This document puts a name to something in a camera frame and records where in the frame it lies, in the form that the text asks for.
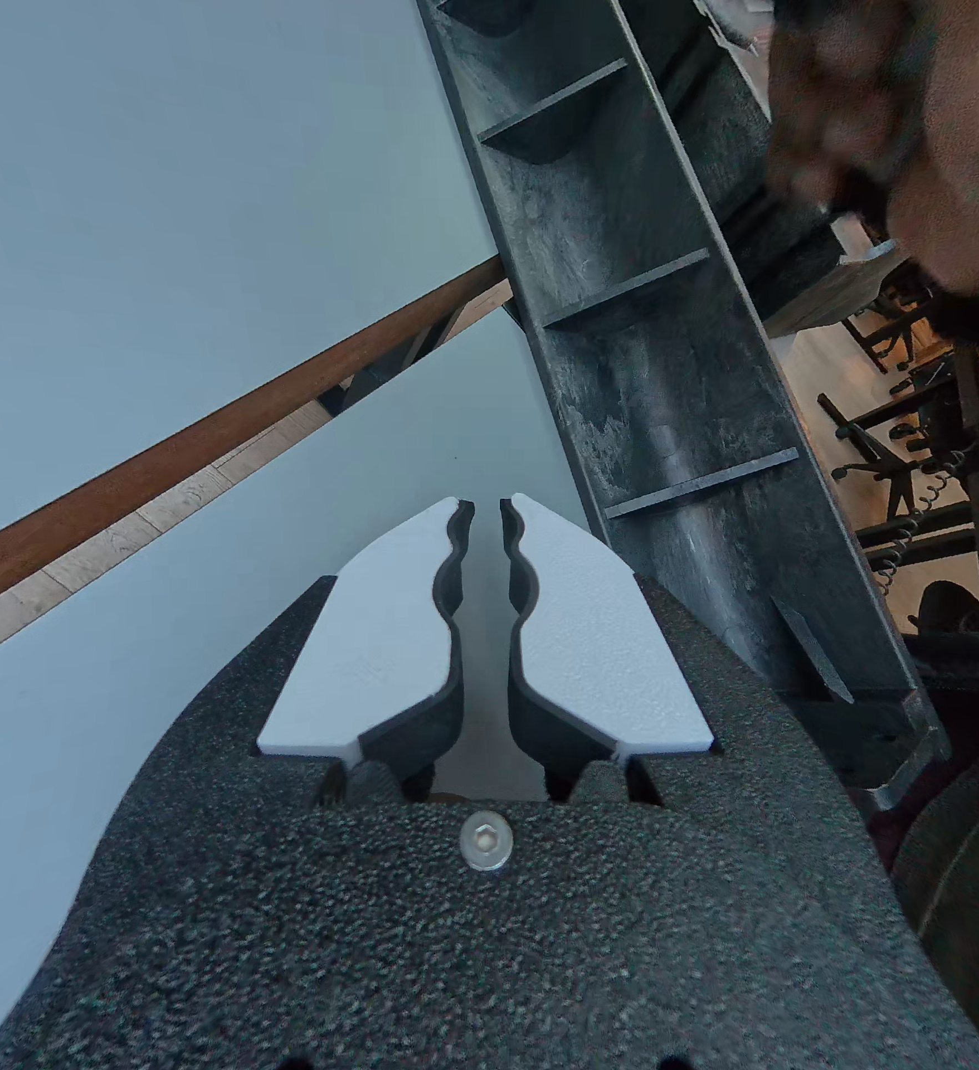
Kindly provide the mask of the black office chair bases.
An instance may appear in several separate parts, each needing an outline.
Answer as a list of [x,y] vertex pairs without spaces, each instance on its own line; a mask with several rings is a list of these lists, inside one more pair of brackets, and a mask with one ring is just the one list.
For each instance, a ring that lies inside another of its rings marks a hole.
[[[853,419],[817,397],[836,438],[860,457],[833,468],[832,479],[858,472],[888,484],[885,521],[856,534],[883,595],[909,566],[975,555],[979,571],[979,351],[937,336],[930,318],[939,304],[916,269],[897,268],[866,306],[881,327],[858,328],[852,315],[842,325],[876,370],[894,364],[905,378]],[[920,635],[979,630],[979,596],[938,580],[911,623]]]

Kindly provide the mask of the black plastic cart leg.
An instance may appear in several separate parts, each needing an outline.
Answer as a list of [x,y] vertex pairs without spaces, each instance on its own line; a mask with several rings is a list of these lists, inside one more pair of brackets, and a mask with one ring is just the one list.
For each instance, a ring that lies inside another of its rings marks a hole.
[[763,328],[841,247],[766,192],[726,40],[697,2],[416,7],[593,533],[897,809],[948,742]]

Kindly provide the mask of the person's jacket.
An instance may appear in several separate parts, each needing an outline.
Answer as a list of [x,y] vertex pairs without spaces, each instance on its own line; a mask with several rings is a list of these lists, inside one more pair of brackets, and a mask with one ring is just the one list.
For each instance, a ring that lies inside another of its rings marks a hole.
[[979,756],[919,752],[865,791],[867,823],[927,960],[979,1033]]

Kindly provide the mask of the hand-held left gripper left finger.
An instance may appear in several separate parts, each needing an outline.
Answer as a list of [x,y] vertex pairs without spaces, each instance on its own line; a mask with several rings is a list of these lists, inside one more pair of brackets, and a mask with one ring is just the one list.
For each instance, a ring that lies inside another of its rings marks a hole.
[[455,613],[474,505],[445,498],[339,570],[257,737],[264,756],[365,761],[398,781],[448,752],[464,720]]

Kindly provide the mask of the grey desk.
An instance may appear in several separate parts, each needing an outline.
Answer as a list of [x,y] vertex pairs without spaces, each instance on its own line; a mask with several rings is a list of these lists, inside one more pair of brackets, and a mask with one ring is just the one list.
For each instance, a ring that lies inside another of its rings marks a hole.
[[[0,2],[0,529],[496,253],[414,2]],[[169,727],[322,575],[475,516],[435,789],[544,798],[499,501],[586,524],[503,310],[0,645],[0,1023]]]

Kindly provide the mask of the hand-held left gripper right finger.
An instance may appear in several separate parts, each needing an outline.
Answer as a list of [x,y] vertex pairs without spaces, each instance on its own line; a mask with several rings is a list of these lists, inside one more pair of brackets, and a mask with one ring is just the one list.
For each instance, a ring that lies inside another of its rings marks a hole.
[[551,781],[591,763],[710,752],[715,737],[634,572],[524,493],[500,501],[509,559],[509,729]]

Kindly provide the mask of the person's right hand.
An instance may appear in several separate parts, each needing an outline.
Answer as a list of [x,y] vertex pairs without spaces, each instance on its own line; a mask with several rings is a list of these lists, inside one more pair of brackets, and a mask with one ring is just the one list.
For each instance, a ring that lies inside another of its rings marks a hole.
[[769,186],[830,207],[865,172],[888,235],[979,299],[979,1],[774,9]]

